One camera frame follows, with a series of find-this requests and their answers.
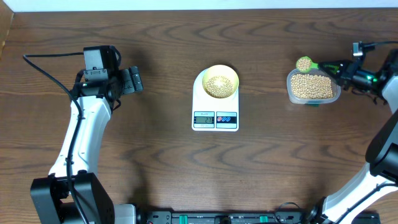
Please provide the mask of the green plastic measuring scoop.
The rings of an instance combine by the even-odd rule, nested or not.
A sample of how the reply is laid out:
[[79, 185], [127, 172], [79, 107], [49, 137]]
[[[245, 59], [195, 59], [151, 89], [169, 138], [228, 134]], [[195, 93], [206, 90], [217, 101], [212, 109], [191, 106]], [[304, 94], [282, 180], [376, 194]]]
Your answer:
[[300, 57], [295, 63], [296, 69], [300, 72], [321, 71], [327, 75], [337, 75], [340, 67], [328, 62], [315, 63], [308, 56]]

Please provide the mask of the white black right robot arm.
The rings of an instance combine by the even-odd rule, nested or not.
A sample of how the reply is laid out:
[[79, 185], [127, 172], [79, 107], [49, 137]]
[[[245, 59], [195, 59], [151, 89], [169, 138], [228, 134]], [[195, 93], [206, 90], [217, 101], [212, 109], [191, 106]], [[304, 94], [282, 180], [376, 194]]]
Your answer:
[[389, 52], [377, 72], [362, 68], [374, 46], [357, 42], [353, 50], [355, 60], [320, 62], [319, 69], [345, 90], [382, 99], [392, 116], [369, 144], [361, 170], [337, 192], [322, 198], [304, 223], [351, 223], [375, 201], [397, 191], [397, 49]]

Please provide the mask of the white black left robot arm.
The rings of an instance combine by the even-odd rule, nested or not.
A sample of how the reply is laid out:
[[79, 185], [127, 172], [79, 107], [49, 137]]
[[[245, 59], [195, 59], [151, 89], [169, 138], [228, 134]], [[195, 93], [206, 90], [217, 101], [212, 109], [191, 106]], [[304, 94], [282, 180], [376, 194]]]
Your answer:
[[115, 205], [97, 178], [106, 125], [120, 97], [143, 90], [138, 68], [120, 69], [113, 45], [85, 47], [85, 68], [73, 88], [67, 133], [47, 177], [34, 179], [30, 196], [41, 223], [138, 223], [133, 204]]

